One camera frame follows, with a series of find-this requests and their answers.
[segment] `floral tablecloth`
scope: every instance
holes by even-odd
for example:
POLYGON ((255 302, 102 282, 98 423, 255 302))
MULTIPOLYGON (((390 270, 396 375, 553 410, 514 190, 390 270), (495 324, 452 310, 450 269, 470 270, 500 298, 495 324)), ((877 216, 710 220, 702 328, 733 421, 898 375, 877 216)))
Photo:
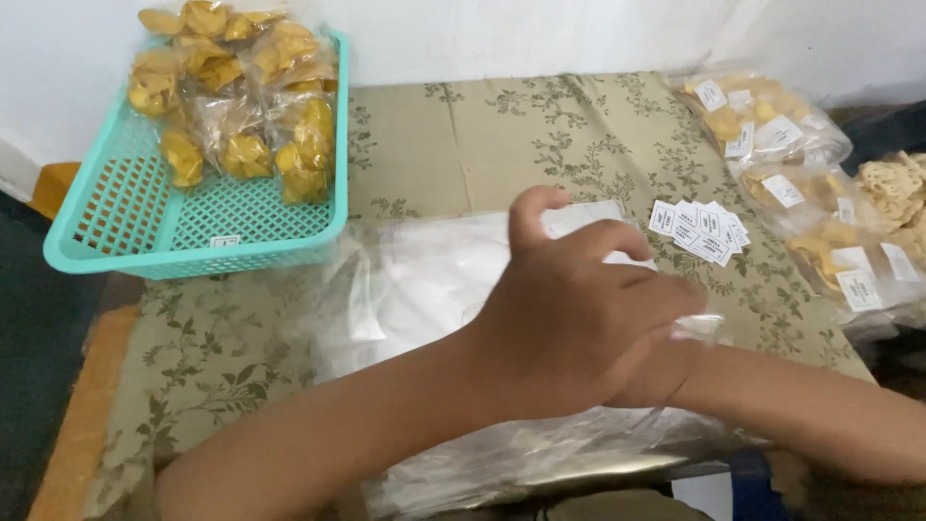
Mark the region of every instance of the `floral tablecloth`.
MULTIPOLYGON (((352 220, 504 210, 533 184, 641 222, 654 199, 716 200, 751 231, 744 254, 721 268, 651 233, 658 268, 706 287, 737 346, 871 379, 658 73, 359 88, 350 120, 352 220)), ((313 269, 147 284, 86 517, 145 518, 159 466, 311 384, 280 328, 313 269)))

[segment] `teal plastic basket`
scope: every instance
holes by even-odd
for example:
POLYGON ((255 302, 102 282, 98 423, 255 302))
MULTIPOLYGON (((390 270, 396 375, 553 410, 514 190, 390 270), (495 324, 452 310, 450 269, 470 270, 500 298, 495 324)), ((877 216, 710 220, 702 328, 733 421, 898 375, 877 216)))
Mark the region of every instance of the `teal plastic basket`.
POLYGON ((149 279, 328 260, 347 221, 350 46, 339 32, 331 37, 340 58, 334 183, 326 204, 284 206, 277 180, 227 175, 206 176, 185 196, 167 182, 155 127, 123 91, 45 238, 45 260, 65 273, 117 271, 149 279))

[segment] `pile of snack bags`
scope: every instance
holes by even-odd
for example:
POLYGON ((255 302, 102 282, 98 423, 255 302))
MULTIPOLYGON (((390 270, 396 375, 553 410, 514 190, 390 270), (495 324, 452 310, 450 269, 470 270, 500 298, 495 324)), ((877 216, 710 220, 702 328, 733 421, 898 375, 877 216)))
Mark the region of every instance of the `pile of snack bags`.
POLYGON ((848 138, 777 80, 715 71, 670 84, 840 324, 926 298, 924 158, 869 164, 853 182, 839 167, 848 138))
POLYGON ((276 172, 284 204, 321 204, 332 180, 337 56, 327 38, 287 19, 285 4, 268 7, 190 0, 176 12, 140 11, 163 44, 135 56, 129 103, 156 124, 170 182, 183 192, 204 175, 276 172))

